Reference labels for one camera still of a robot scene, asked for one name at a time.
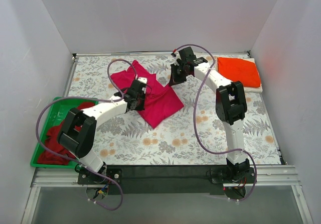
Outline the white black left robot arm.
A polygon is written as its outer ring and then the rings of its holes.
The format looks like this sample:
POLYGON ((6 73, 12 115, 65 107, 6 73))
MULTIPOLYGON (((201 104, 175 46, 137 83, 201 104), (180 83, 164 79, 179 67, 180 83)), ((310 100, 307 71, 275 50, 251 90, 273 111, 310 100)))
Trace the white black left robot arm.
POLYGON ((106 180, 104 162, 93 151, 96 129, 113 117, 131 110, 144 110, 147 78, 134 79, 125 93, 114 94, 107 102, 78 110, 72 108, 66 115, 57 141, 84 166, 90 168, 89 177, 94 183, 106 180))

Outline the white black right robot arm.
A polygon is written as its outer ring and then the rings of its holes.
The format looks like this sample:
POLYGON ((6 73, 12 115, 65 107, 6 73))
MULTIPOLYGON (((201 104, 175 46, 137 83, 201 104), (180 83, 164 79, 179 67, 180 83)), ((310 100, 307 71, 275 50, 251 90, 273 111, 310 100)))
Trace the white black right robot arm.
POLYGON ((236 183, 245 177, 245 170, 242 166, 249 165, 243 137, 243 121, 247 112, 244 87, 240 81, 232 82, 215 69, 217 60, 211 53, 209 53, 212 58, 211 63, 204 57, 197 57, 192 50, 193 46, 204 49, 196 44, 185 44, 172 51, 171 55, 175 58, 175 63, 171 64, 169 86, 186 82, 188 76, 200 80, 201 86, 195 98, 195 105, 198 103, 204 85, 215 93, 215 111, 224 125, 228 150, 221 153, 214 152, 203 145, 197 132, 196 109, 193 111, 195 136, 206 152, 214 155, 227 155, 227 164, 232 166, 227 169, 227 177, 236 183))

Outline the magenta pink t-shirt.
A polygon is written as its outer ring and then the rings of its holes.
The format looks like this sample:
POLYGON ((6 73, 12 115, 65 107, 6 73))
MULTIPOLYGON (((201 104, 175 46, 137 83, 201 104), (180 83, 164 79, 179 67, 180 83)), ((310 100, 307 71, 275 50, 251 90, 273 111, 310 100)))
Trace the magenta pink t-shirt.
POLYGON ((149 73, 138 61, 133 61, 133 67, 111 75, 111 79, 120 89, 130 87, 134 74, 147 78, 147 93, 144 110, 140 116, 152 127, 156 128, 163 120, 172 116, 184 107, 184 104, 168 85, 162 86, 155 74, 149 73))

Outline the floral patterned table mat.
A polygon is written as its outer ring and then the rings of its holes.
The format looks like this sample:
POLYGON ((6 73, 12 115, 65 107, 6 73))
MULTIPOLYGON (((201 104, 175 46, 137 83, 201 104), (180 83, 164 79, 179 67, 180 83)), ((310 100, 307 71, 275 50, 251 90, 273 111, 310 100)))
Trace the floral patterned table mat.
MULTIPOLYGON (((77 59, 69 96, 110 98, 115 88, 107 73, 126 70, 134 60, 155 74, 161 85, 169 82, 170 65, 174 62, 169 54, 81 56, 77 59)), ((203 86, 195 105, 200 86, 200 81, 193 77, 174 86, 184 107, 156 128, 152 128, 136 111, 102 124, 95 133, 95 153, 109 165, 226 164, 224 155, 206 152, 195 136, 194 109, 197 132, 203 145, 214 152, 227 150, 224 126, 215 113, 215 94, 203 86)), ((280 164, 278 144, 262 96, 248 92, 245 97, 248 106, 243 126, 245 149, 258 165, 280 164)))

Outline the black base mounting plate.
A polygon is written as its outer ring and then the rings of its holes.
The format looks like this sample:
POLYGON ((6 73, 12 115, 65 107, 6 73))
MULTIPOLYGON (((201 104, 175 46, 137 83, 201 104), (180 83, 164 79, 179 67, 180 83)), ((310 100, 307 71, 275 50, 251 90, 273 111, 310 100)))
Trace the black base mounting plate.
POLYGON ((254 182, 254 169, 233 175, 226 165, 111 165, 103 168, 103 174, 112 182, 90 173, 76 165, 79 185, 91 189, 103 188, 110 195, 124 194, 172 194, 208 193, 223 195, 224 185, 237 186, 237 192, 245 194, 245 185, 254 182))

